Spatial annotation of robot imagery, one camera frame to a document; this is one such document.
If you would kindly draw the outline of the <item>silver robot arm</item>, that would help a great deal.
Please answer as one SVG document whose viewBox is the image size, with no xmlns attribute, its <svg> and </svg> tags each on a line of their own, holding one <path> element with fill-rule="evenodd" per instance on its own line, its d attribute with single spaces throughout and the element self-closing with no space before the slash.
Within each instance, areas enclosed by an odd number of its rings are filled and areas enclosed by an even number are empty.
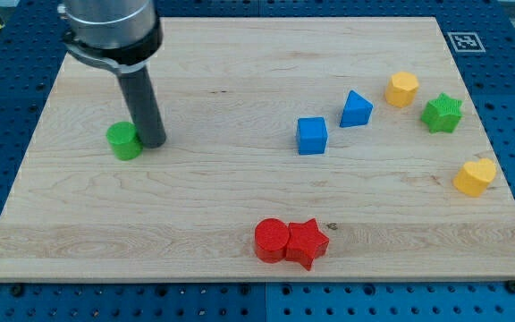
<svg viewBox="0 0 515 322">
<path fill-rule="evenodd" d="M 62 35 L 68 53 L 114 74 L 145 67 L 163 43 L 153 0 L 63 0 L 57 12 L 69 24 Z"/>
</svg>

